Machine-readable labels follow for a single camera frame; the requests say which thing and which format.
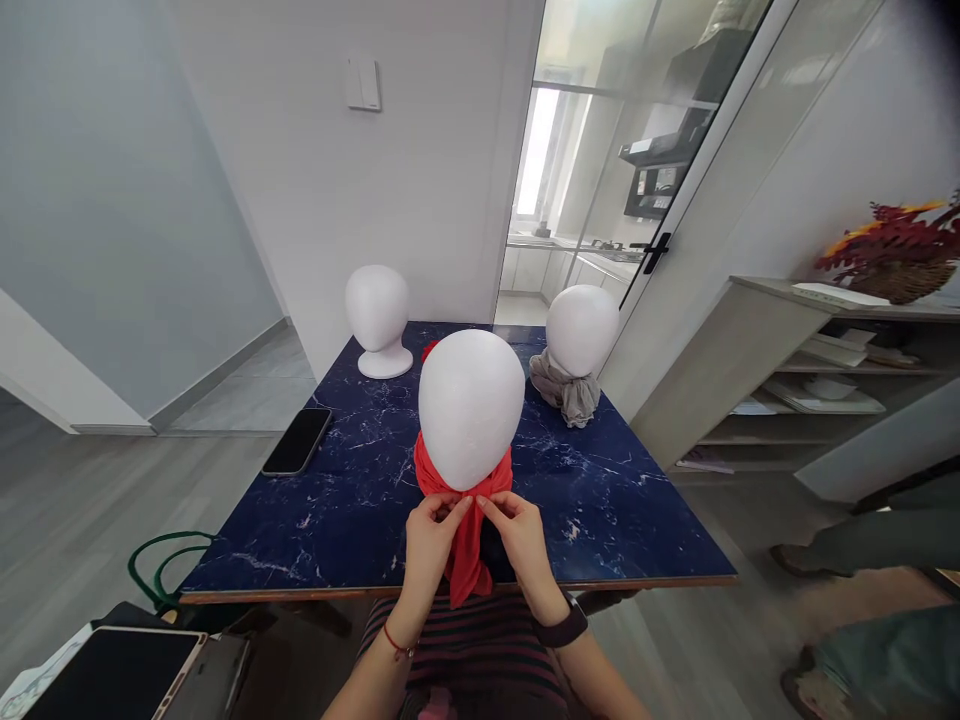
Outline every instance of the door handle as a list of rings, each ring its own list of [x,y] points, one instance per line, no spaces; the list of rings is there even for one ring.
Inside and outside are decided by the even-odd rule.
[[[657,263],[660,262],[660,258],[670,252],[667,243],[670,242],[672,236],[673,233],[660,233],[660,236],[651,246],[643,249],[644,255],[647,256],[647,262],[642,270],[644,275],[652,275],[657,267]]]

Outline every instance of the doorway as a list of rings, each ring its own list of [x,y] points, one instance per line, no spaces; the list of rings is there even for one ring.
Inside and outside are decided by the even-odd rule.
[[[494,322],[578,284],[632,309],[770,4],[546,0]]]

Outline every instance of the smartphone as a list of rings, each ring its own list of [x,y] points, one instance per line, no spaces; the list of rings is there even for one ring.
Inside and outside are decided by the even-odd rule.
[[[299,475],[306,470],[332,418],[333,413],[326,408],[298,412],[261,472],[277,477]]]
[[[58,673],[52,680],[28,687],[43,694],[24,720],[159,720],[206,640],[181,630],[97,628],[66,664],[47,669]]]

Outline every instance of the table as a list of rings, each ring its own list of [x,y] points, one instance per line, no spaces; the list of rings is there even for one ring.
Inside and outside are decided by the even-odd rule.
[[[357,370],[351,338],[306,407],[333,423],[306,472],[257,475],[183,582],[182,602],[327,600],[395,595],[403,582],[404,524],[423,495],[413,445],[420,430],[420,355],[467,328],[492,330],[529,359],[544,328],[408,323],[413,367],[392,380]],[[513,442],[514,491],[541,508],[554,574],[568,589],[637,590],[720,585],[736,571],[626,422],[603,396],[595,418],[568,429],[527,382]],[[494,581],[515,576],[484,523],[481,557]]]

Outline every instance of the smartwatch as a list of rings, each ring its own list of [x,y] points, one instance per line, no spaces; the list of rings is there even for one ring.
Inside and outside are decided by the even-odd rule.
[[[576,599],[566,590],[561,590],[567,605],[570,606],[570,614],[559,625],[546,627],[533,620],[533,632],[540,641],[540,644],[548,648],[566,647],[587,630],[587,616],[577,603]]]

